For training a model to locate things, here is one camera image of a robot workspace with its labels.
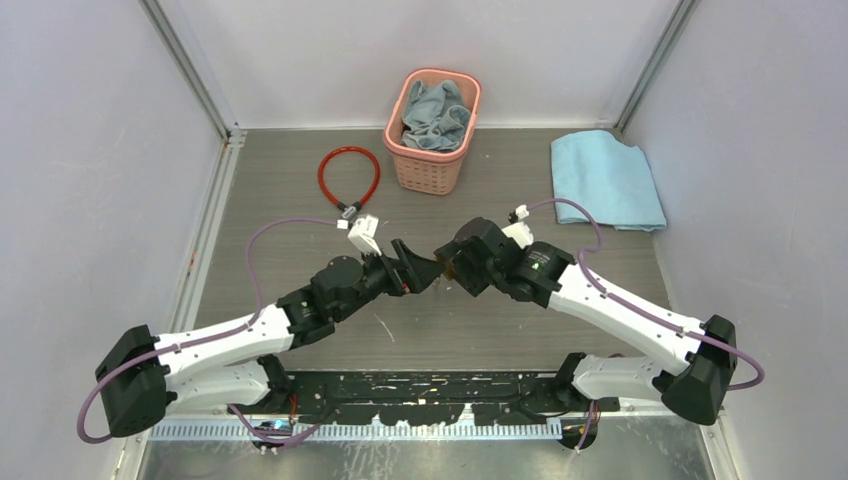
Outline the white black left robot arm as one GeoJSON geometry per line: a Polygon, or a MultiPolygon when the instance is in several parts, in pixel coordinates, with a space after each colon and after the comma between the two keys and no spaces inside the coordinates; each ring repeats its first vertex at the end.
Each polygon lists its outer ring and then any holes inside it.
{"type": "Polygon", "coordinates": [[[316,343],[379,296],[420,294],[445,270],[400,239],[392,246],[395,257],[335,257],[306,286],[235,320],[178,334],[128,329],[96,368],[86,401],[101,399],[109,438],[140,433],[201,395],[198,375],[316,343]]]}

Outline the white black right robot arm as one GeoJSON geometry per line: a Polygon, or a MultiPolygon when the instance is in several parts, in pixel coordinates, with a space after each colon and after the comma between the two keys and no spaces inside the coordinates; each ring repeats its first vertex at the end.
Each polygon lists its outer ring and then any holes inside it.
{"type": "Polygon", "coordinates": [[[676,314],[582,269],[570,253],[535,239],[518,222],[477,217],[434,253],[472,296],[489,287],[518,302],[582,319],[640,351],[638,357],[567,355],[553,393],[567,410],[634,398],[662,403],[700,425],[716,422],[737,366],[732,322],[676,314]]]}

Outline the brass padlock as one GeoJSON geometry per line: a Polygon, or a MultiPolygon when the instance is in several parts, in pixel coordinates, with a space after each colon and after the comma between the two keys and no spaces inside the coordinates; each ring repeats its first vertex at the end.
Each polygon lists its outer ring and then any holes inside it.
{"type": "Polygon", "coordinates": [[[450,262],[450,261],[446,261],[446,262],[444,263],[444,267],[445,267],[445,270],[444,270],[444,272],[443,272],[443,276],[444,276],[444,277],[445,277],[448,281],[453,281],[453,280],[455,280],[455,279],[456,279],[456,273],[455,273],[455,269],[454,269],[454,265],[453,265],[453,263],[452,263],[452,262],[450,262]]]}

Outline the red cable lock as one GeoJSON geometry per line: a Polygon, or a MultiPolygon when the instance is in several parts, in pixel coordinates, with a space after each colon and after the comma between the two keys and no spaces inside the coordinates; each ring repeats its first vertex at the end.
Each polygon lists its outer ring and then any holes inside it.
{"type": "Polygon", "coordinates": [[[317,170],[317,181],[319,188],[324,195],[324,197],[333,204],[336,209],[340,212],[340,218],[343,220],[352,220],[356,217],[356,215],[362,210],[363,206],[369,202],[369,200],[375,194],[381,180],[381,166],[377,159],[377,157],[368,149],[359,147],[359,146],[343,146],[337,149],[332,150],[327,155],[324,156],[321,163],[319,164],[317,170]],[[328,188],[325,181],[325,170],[330,163],[331,160],[336,158],[339,155],[346,153],[357,153],[366,157],[373,166],[373,178],[370,183],[370,186],[366,190],[366,192],[361,196],[361,198],[351,204],[347,204],[339,200],[328,188]]]}

